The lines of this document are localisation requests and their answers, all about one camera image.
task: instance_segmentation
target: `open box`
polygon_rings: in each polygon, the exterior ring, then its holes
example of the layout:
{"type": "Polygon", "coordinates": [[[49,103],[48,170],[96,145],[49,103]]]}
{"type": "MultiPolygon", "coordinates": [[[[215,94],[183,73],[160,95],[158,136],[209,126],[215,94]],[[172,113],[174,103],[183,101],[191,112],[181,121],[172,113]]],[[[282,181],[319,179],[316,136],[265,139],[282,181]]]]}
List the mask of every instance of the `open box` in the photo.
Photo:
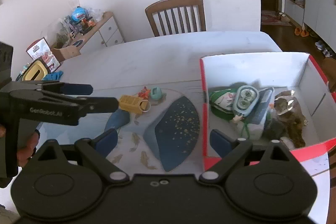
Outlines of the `open box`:
{"type": "MultiPolygon", "coordinates": [[[[306,147],[293,150],[299,161],[312,159],[327,152],[336,137],[335,94],[327,88],[327,78],[316,61],[303,52],[260,52],[207,56],[200,60],[203,105],[203,156],[204,167],[209,169],[220,160],[210,145],[210,132],[218,129],[232,139],[240,137],[227,121],[215,116],[209,107],[209,90],[230,87],[234,83],[247,83],[257,89],[274,87],[275,95],[285,90],[295,90],[302,114],[308,125],[303,127],[306,147]]],[[[255,144],[267,144],[261,137],[255,144]]]]}

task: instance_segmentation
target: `white table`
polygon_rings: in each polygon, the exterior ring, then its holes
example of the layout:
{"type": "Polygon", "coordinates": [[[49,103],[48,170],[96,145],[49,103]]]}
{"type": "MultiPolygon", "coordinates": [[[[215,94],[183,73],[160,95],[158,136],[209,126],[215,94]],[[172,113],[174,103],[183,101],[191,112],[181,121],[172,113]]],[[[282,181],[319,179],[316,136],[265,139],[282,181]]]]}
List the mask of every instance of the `white table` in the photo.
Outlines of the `white table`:
{"type": "MultiPolygon", "coordinates": [[[[148,38],[82,54],[66,60],[60,70],[64,72],[62,82],[90,84],[100,90],[200,80],[199,60],[207,55],[280,51],[263,32],[198,32],[148,38]]],[[[310,217],[318,224],[325,224],[329,172],[316,175],[314,180],[319,195],[310,217]]],[[[11,201],[0,203],[15,209],[11,201]]]]}

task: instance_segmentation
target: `brown stuffed animal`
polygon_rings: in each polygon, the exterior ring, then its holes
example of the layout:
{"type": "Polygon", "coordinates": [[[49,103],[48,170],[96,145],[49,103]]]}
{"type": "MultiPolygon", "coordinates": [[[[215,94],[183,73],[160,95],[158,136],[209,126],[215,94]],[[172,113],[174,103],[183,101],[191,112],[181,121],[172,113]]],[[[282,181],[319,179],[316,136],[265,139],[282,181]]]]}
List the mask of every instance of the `brown stuffed animal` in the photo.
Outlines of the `brown stuffed animal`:
{"type": "Polygon", "coordinates": [[[279,93],[275,97],[274,108],[278,118],[287,129],[289,138],[296,148],[306,145],[302,138],[302,128],[307,125],[307,120],[302,114],[298,100],[293,96],[294,90],[279,93]]]}

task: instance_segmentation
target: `white drawer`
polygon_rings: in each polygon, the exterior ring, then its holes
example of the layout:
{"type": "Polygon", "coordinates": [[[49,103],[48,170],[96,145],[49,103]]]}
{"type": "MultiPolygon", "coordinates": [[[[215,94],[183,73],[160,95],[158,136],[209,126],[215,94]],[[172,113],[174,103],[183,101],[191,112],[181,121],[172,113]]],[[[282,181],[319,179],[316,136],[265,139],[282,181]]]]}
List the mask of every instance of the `white drawer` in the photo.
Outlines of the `white drawer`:
{"type": "Polygon", "coordinates": [[[106,48],[106,45],[101,39],[99,32],[96,32],[79,51],[81,54],[85,54],[98,51],[101,48],[106,48]]]}
{"type": "Polygon", "coordinates": [[[115,33],[118,29],[117,24],[113,17],[111,17],[102,27],[100,27],[99,32],[102,38],[106,41],[115,33]]]}
{"type": "Polygon", "coordinates": [[[116,30],[116,32],[113,34],[113,36],[110,38],[110,40],[107,41],[106,45],[108,47],[110,47],[110,46],[118,45],[118,44],[121,44],[121,43],[124,43],[124,39],[121,36],[120,31],[116,30]]]}

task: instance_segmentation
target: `green plush toy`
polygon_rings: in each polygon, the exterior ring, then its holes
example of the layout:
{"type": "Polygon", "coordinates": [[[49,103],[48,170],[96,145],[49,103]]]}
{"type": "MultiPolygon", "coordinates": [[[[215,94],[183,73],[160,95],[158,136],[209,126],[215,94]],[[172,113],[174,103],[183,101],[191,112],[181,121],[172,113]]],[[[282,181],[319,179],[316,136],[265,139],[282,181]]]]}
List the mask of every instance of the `green plush toy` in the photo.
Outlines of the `green plush toy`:
{"type": "Polygon", "coordinates": [[[232,106],[235,100],[237,89],[225,89],[211,92],[209,104],[211,112],[224,120],[231,120],[234,117],[232,106]]]}

